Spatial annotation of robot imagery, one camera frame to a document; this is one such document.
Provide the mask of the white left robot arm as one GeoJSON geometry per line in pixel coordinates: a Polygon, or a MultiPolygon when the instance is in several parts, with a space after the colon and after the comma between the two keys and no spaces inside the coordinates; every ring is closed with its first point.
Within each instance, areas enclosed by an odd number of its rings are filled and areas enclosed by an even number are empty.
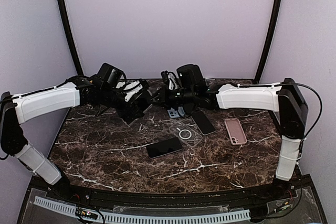
{"type": "Polygon", "coordinates": [[[149,83],[146,80],[119,78],[120,87],[112,87],[97,74],[75,75],[56,84],[46,79],[41,84],[23,82],[1,86],[1,189],[13,191],[27,187],[33,175],[47,164],[41,178],[54,186],[63,201],[74,197],[69,179],[48,159],[51,148],[70,109],[84,105],[129,109],[134,120],[138,111],[149,108],[149,83]]]}

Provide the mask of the phone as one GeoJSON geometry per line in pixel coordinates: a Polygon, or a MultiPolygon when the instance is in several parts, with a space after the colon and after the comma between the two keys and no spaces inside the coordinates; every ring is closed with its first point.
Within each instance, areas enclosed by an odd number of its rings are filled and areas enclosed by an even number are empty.
{"type": "Polygon", "coordinates": [[[181,151],[183,146],[177,137],[152,143],[146,146],[149,158],[157,158],[181,151]]]}
{"type": "Polygon", "coordinates": [[[209,135],[216,132],[215,127],[203,111],[197,111],[191,114],[191,118],[203,135],[209,135]]]}

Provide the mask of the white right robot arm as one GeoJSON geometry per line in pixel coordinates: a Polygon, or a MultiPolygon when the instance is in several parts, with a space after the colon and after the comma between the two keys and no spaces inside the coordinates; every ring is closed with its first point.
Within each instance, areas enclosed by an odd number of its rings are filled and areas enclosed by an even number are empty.
{"type": "Polygon", "coordinates": [[[152,95],[153,104],[165,109],[183,107],[188,114],[195,107],[209,110],[256,109],[277,112],[281,149],[274,184],[268,188],[273,200],[288,191],[286,181],[295,170],[301,142],[305,139],[308,105],[292,78],[271,84],[211,84],[203,78],[199,66],[188,64],[177,68],[180,83],[169,88],[168,72],[162,72],[164,85],[152,95]]]}

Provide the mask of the clear magsafe phone case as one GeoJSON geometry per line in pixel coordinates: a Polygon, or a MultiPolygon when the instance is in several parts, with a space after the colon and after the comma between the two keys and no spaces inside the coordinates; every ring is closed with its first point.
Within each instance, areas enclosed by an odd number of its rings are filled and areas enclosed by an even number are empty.
{"type": "Polygon", "coordinates": [[[203,140],[200,134],[182,122],[173,123],[169,130],[189,147],[195,147],[203,140]]]}

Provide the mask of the pink phone case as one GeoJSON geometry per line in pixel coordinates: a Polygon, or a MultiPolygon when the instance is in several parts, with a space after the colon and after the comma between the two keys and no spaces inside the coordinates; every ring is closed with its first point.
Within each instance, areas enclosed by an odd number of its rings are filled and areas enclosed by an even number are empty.
{"type": "Polygon", "coordinates": [[[232,145],[244,145],[247,143],[246,135],[239,119],[225,119],[224,123],[232,145]]]}

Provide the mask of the light blue phone case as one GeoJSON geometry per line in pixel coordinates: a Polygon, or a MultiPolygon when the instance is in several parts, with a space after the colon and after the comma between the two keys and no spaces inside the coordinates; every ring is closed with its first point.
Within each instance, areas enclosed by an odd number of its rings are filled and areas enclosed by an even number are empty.
{"type": "Polygon", "coordinates": [[[177,109],[170,108],[169,110],[167,110],[167,112],[168,112],[169,117],[172,119],[182,118],[185,115],[185,112],[182,106],[179,106],[177,109]]]}

